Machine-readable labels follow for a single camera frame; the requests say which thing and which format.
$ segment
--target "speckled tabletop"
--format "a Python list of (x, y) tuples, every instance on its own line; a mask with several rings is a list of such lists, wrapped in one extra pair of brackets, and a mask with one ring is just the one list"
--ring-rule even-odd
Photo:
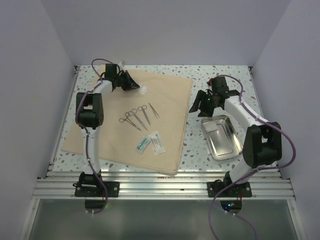
[[(193, 104), (198, 90), (206, 90), (206, 82), (217, 75), (226, 74), (232, 75), (240, 79), (244, 91), (244, 100), (258, 113), (261, 114), (257, 96), (254, 90), (252, 79), (247, 66), (227, 66), (227, 65), (127, 65), (128, 69), (139, 69), (142, 71), (162, 73), (180, 77), (191, 78), (192, 90), (190, 95), (190, 106)], [(67, 136), (68, 130), (75, 121), (75, 105), (76, 95), (78, 92), (83, 92), (91, 85), (91, 79), (95, 77), (95, 73), (91, 66), (82, 65), (75, 83), (74, 91), (71, 97), (70, 106), (67, 112), (63, 130), (61, 133), (58, 150), (54, 158), (53, 171), (65, 172), (81, 172), (83, 156), (64, 152), (61, 150), (63, 142)], [(232, 89), (237, 89), (240, 92), (240, 86), (234, 80), (226, 79), (227, 84)], [(245, 131), (241, 128), (239, 123), (229, 113), (217, 108), (214, 110), (214, 116), (226, 114), (229, 116), (233, 127), (238, 134), (241, 143), (245, 140)], [(179, 165), (179, 172), (227, 172), (235, 167), (235, 165), (243, 159), (242, 155), (238, 157), (215, 160), (210, 152), (205, 140), (204, 134), (201, 130), (201, 118), (197, 117), (197, 113), (190, 113), (187, 117), (184, 143)], [(114, 161), (100, 159), (102, 171), (110, 172), (150, 172), (149, 169), (134, 167), (130, 165), (121, 164)]]

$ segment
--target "black mounting plate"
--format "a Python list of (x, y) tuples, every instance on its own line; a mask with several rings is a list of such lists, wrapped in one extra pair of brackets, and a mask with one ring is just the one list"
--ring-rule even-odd
[[(117, 198), (119, 196), (120, 183), (118, 181), (104, 181), (103, 184), (108, 191), (108, 198)], [(75, 188), (75, 197), (104, 197), (100, 189), (91, 186), (85, 186), (78, 190)]]
[[(221, 181), (208, 181), (206, 183), (208, 197), (214, 198), (218, 192), (224, 187), (222, 187)], [(249, 182), (242, 184), (236, 184), (230, 187), (228, 190), (224, 191), (219, 195), (219, 198), (237, 198), (240, 193), (242, 193), (243, 198), (252, 197), (251, 186)]]

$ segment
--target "scissors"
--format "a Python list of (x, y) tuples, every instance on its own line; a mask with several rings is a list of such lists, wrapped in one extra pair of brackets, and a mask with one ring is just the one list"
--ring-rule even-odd
[(141, 121), (141, 119), (136, 115), (136, 113), (137, 113), (138, 111), (137, 111), (137, 109), (132, 109), (132, 111), (129, 111), (129, 113), (132, 113), (133, 114), (133, 116), (135, 116), (135, 118), (138, 120), (138, 122), (142, 125), (142, 127), (144, 127), (145, 128), (145, 130), (148, 130), (147, 129), (147, 127), (146, 127), (146, 125)]
[(130, 115), (130, 112), (126, 112), (125, 113), (126, 118), (119, 118), (119, 122), (120, 123), (124, 123), (126, 121), (126, 122), (130, 123), (132, 126), (134, 126), (136, 129), (141, 131), (141, 129), (129, 119), (129, 117), (132, 116), (132, 115)]
[(139, 107), (138, 107), (138, 111), (142, 111), (142, 112), (143, 112), (146, 121), (148, 122), (149, 125), (151, 125), (151, 124), (150, 124), (150, 121), (149, 121), (149, 118), (148, 118), (148, 116), (147, 116), (147, 114), (146, 114), (145, 109), (147, 109), (147, 106), (146, 106), (146, 105), (142, 105), (142, 106), (139, 106)]

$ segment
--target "glass panel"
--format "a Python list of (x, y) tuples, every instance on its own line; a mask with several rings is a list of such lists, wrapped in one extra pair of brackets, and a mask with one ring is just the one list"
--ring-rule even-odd
[[(297, 239), (287, 201), (244, 200), (240, 214), (256, 228), (260, 240)], [(85, 213), (84, 200), (41, 200), (31, 240), (209, 240), (209, 200), (114, 200), (97, 215)], [(212, 210), (222, 240), (254, 239), (243, 220)]]

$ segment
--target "forceps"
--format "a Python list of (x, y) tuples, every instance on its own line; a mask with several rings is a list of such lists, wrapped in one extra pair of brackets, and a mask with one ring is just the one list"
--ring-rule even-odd
[(120, 123), (124, 123), (126, 121), (126, 122), (130, 123), (132, 126), (134, 126), (136, 129), (141, 131), (141, 129), (129, 119), (129, 117), (132, 116), (132, 115), (130, 115), (130, 112), (126, 112), (125, 116), (126, 116), (126, 118), (119, 118)]
[(147, 106), (146, 106), (146, 105), (142, 105), (142, 106), (139, 106), (139, 107), (138, 107), (138, 111), (142, 111), (142, 112), (143, 112), (146, 121), (148, 122), (149, 125), (151, 125), (151, 124), (150, 124), (150, 121), (149, 121), (149, 118), (148, 118), (148, 116), (147, 116), (147, 114), (146, 114), (145, 109), (147, 109)]
[(151, 106), (150, 102), (148, 102), (148, 103), (149, 103), (150, 107), (152, 108), (152, 111), (153, 111), (153, 113), (154, 113), (154, 115), (155, 115), (156, 119), (158, 119), (158, 117), (160, 118), (159, 114), (158, 114), (158, 113), (157, 113), (157, 111), (154, 109), (154, 107), (153, 107), (153, 106)]
[(133, 114), (133, 116), (135, 116), (135, 118), (139, 121), (139, 123), (142, 125), (142, 127), (144, 127), (145, 128), (145, 130), (148, 130), (147, 129), (147, 127), (146, 127), (146, 125), (141, 121), (141, 119), (136, 115), (136, 113), (137, 113), (138, 111), (137, 111), (137, 109), (132, 109), (132, 111), (129, 111), (129, 113), (132, 113)]

